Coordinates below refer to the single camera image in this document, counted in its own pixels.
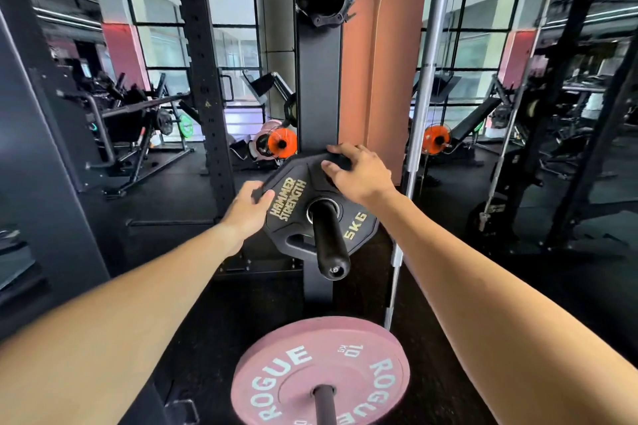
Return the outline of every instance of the beige wall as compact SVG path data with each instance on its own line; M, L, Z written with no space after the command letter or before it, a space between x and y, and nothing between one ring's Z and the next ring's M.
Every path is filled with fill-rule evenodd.
M357 0L344 27L339 140L377 152L401 179L425 0Z

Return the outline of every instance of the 5 kg weight plate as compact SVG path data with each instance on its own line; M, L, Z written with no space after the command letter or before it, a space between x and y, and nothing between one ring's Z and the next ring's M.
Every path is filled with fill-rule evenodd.
M235 368L233 408L246 424L316 424L313 391L334 389L337 423L379 420L408 387L410 367L399 341L363 319L326 316L273 331Z
M317 200L328 199L335 204L348 254L370 240L378 228L374 215L349 201L328 179L321 168L323 160L350 169L350 161L341 155L295 155L258 190L259 195L275 190L264 230L280 252L297 259L316 259L313 226L307 210Z

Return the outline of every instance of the black weight plate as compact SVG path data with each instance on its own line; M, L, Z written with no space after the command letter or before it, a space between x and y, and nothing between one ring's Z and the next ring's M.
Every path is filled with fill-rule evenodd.
M328 198L339 206L339 227L348 254L370 240L378 228L374 215L349 201L328 179L321 168L323 160L350 169L347 158L332 153L291 156L255 195L275 190L277 195L266 214L264 230L280 252L296 259L316 259L313 226L307 218L307 209L317 199Z

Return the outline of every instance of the forearm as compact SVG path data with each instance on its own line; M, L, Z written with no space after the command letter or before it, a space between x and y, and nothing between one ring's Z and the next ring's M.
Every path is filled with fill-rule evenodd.
M116 424L237 245L235 232L218 225L2 344L3 423Z
M405 252L500 423L638 423L632 396L638 372L573 316L436 225L405 196L387 194L369 207Z

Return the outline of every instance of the metal ring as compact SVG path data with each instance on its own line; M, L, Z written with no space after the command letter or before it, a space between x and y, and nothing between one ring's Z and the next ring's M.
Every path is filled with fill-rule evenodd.
M328 197L319 197L318 199L315 199L315 200L313 200L312 202L310 202L308 204L308 207L306 209L306 218L308 219L308 222L313 223L313 216L310 213L310 207L313 206L314 203L320 202L322 200L329 201L332 204L332 206L334 207L334 209L337 212L337 220L339 220L339 217L341 216L341 211L339 209L339 204L337 202L335 202L334 200L329 199Z

